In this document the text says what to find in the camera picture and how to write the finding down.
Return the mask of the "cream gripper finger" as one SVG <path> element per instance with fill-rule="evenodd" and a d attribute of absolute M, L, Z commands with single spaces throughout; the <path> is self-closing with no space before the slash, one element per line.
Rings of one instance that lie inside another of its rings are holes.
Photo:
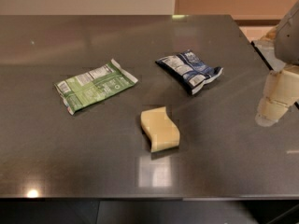
<path fill-rule="evenodd" d="M 299 100 L 299 66 L 287 64 L 282 70 L 272 70 L 266 78 L 263 98 L 255 120 L 262 127 L 277 123 Z"/>

